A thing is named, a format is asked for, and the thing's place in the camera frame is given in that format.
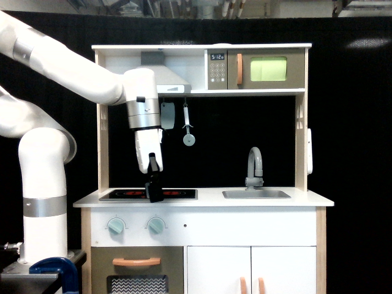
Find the orange microwave handle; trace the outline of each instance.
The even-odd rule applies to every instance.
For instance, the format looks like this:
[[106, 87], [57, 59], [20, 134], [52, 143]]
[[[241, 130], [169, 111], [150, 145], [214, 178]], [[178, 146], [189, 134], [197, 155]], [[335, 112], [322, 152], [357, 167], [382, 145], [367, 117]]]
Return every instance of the orange microwave handle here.
[[241, 294], [246, 294], [246, 281], [244, 277], [240, 278], [241, 280]]
[[262, 277], [258, 279], [258, 288], [260, 289], [260, 294], [265, 294], [264, 279]]
[[243, 55], [237, 54], [237, 85], [243, 83]]
[[113, 265], [119, 266], [148, 266], [148, 265], [159, 265], [160, 258], [150, 258], [145, 260], [125, 260], [123, 258], [113, 259]]

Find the white cabinet door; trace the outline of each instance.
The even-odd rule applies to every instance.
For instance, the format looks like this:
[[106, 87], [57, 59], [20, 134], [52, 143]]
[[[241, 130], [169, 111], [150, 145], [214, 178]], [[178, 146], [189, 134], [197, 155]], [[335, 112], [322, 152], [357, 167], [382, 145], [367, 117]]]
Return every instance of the white cabinet door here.
[[316, 247], [252, 247], [252, 294], [259, 293], [316, 294]]
[[251, 294], [250, 247], [187, 248], [188, 294], [241, 294], [241, 277]]

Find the microwave keypad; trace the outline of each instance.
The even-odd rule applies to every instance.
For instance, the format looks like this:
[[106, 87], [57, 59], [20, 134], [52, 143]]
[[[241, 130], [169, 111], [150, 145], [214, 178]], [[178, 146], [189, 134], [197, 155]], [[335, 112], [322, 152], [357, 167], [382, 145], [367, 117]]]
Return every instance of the microwave keypad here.
[[227, 89], [227, 54], [208, 52], [208, 89]]

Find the gray faucet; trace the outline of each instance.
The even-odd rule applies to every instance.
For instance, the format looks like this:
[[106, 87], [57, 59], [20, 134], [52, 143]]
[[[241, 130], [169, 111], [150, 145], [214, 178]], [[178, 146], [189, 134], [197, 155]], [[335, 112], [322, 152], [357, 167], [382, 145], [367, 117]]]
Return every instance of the gray faucet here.
[[254, 187], [263, 186], [263, 161], [262, 154], [257, 147], [253, 147], [247, 159], [247, 178], [245, 179], [246, 190], [254, 190]]

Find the stovetop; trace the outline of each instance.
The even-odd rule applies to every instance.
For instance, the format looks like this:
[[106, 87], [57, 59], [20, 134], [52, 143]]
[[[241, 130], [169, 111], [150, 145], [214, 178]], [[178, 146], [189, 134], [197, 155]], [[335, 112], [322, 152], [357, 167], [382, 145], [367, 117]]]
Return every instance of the stovetop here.
[[[196, 189], [162, 189], [164, 199], [197, 200]], [[148, 199], [146, 189], [116, 189], [101, 197], [102, 201], [126, 201]]]

